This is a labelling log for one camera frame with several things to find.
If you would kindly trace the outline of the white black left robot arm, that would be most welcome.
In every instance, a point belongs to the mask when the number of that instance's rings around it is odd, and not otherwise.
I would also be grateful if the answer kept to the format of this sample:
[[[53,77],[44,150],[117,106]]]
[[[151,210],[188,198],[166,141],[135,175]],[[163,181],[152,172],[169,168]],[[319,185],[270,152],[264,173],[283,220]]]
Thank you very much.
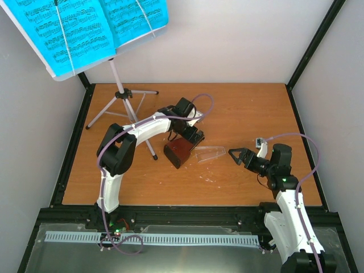
[[[177,105],[159,109],[152,116],[128,126],[112,124],[98,150],[97,165],[101,172],[100,194],[97,205],[102,210],[99,223],[106,229],[117,225],[119,191],[124,174],[133,163],[135,149],[150,138],[166,132],[176,136],[164,145],[163,153],[179,169],[190,157],[192,150],[205,136],[195,126],[205,115],[193,102],[184,97]]]

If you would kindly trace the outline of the clear plastic metronome cover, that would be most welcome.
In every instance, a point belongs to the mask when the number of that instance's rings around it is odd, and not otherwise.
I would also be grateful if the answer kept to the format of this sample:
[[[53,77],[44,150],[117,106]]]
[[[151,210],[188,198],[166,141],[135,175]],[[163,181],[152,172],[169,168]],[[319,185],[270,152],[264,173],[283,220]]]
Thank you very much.
[[[204,163],[226,154],[222,146],[200,146],[195,148],[195,154],[198,163]]]

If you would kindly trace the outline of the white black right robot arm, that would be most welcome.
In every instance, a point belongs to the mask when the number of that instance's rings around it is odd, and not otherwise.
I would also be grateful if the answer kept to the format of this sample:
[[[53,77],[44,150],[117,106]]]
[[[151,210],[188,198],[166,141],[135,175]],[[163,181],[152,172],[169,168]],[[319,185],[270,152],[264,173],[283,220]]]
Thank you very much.
[[[248,148],[228,151],[237,165],[267,179],[275,202],[263,202],[263,223],[270,232],[282,260],[282,272],[335,272],[337,262],[325,252],[305,210],[297,177],[291,174],[292,148],[277,143],[266,159],[267,143],[259,152]]]

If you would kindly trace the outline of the brown wooden metronome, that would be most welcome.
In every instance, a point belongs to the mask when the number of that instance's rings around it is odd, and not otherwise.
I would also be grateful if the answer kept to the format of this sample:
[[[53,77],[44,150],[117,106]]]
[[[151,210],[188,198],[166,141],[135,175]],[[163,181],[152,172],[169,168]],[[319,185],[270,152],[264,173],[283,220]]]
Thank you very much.
[[[172,165],[179,169],[190,157],[193,149],[201,141],[190,142],[184,138],[178,138],[164,145],[163,152]]]

